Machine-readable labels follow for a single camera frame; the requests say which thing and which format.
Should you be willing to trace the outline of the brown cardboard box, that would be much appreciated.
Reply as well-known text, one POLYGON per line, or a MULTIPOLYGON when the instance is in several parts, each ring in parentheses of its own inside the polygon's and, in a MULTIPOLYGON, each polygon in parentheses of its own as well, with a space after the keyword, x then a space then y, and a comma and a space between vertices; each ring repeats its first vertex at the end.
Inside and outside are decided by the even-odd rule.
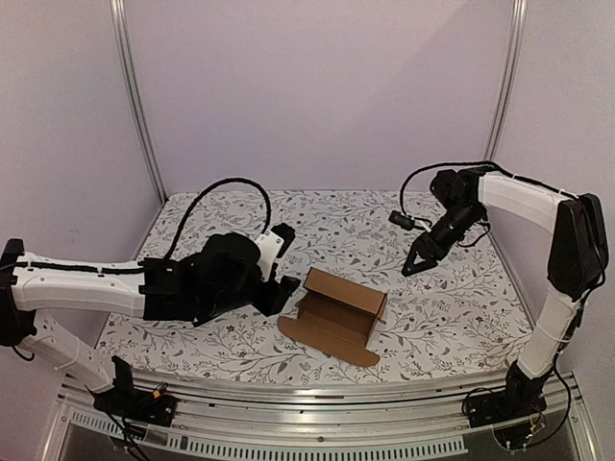
POLYGON ((367 349, 387 305, 387 294, 312 267, 304 281, 306 294, 294 318, 280 316, 278 329, 303 345, 361 368, 380 362, 367 349))

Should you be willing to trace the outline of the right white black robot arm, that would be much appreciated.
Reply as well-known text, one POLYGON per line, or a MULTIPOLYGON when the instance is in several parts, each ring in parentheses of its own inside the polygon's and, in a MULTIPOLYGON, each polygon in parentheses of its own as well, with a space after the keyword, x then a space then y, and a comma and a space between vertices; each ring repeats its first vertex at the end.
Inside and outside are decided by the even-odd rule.
POLYGON ((522 218, 551 237, 547 294, 530 339, 510 365, 497 410, 518 418, 532 406, 556 359, 579 327, 591 293, 605 282, 609 262, 603 209, 592 194, 574 194, 506 171, 490 160, 435 163, 430 193, 445 209, 411 244, 402 273, 438 265, 494 208, 522 218))

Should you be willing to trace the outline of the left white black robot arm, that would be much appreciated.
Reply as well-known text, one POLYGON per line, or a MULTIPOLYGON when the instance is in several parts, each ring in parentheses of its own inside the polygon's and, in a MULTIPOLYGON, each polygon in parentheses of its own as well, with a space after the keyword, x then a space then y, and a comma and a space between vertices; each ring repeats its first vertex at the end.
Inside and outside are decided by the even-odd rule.
POLYGON ((252 240, 235 232, 211 236, 181 260, 147 257, 108 266, 50 259, 8 241, 1 255, 1 344, 41 356, 77 378, 123 417, 143 406, 126 362, 101 355, 60 326, 53 309, 107 312, 198 327, 253 306, 279 314, 298 279, 276 269, 292 239, 267 230, 252 240))

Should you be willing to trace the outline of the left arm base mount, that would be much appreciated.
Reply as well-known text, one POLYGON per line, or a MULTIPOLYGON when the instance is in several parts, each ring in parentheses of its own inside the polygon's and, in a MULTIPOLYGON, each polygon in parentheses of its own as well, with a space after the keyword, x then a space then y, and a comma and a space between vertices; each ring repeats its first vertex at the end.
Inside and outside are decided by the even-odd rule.
POLYGON ((170 427, 178 404, 168 393, 168 385, 160 383, 153 390, 120 390, 116 387, 92 394, 95 409, 107 414, 150 425, 170 427))

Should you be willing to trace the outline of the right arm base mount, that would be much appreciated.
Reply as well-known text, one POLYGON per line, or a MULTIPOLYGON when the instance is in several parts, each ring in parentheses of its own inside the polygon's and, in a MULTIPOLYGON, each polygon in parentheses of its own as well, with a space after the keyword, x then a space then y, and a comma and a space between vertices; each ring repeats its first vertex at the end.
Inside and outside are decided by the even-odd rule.
POLYGON ((515 402, 504 390, 485 387, 471 390, 464 397, 461 412, 472 428, 490 426, 496 443, 507 451, 526 449, 536 433, 545 427, 543 397, 515 402))

